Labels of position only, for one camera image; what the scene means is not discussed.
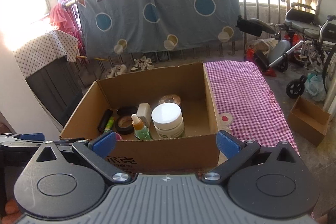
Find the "black cylinder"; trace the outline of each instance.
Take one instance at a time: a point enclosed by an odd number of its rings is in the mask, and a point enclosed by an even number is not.
[[[104,112],[104,115],[103,115],[102,119],[100,120],[100,123],[98,124],[98,127],[97,127],[99,132],[101,132],[101,133],[104,132],[104,129],[107,125],[107,122],[109,121],[112,114],[113,114],[113,111],[110,110],[110,109],[107,109]]]

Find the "red triangle pattern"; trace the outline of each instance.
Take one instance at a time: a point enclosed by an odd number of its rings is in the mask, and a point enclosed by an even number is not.
[[[86,8],[85,0],[77,0],[77,1],[78,1],[78,3],[80,3],[81,5],[83,5]]]

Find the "cardboard box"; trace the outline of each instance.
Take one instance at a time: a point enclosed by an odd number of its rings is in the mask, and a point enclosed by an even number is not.
[[[289,116],[290,127],[318,146],[327,134],[330,114],[299,96]]]
[[[129,172],[167,173],[209,170],[218,163],[216,146],[219,116],[205,66],[198,62],[155,68],[95,81],[64,127],[61,138],[99,136],[98,123],[106,109],[149,103],[153,109],[168,94],[181,97],[185,137],[159,139],[153,122],[153,140],[122,135],[107,160]]]

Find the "white jar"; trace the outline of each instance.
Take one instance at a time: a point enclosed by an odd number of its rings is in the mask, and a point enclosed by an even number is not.
[[[158,105],[152,111],[152,120],[161,139],[184,136],[184,122],[179,105],[174,103]]]

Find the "gray ribbed surface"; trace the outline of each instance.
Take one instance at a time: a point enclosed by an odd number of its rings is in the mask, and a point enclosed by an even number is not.
[[[25,216],[20,224],[50,224]],[[221,187],[206,185],[195,175],[139,175],[129,185],[115,186],[89,214],[57,224],[264,224],[315,223],[309,216],[295,220],[266,220],[233,204]]]

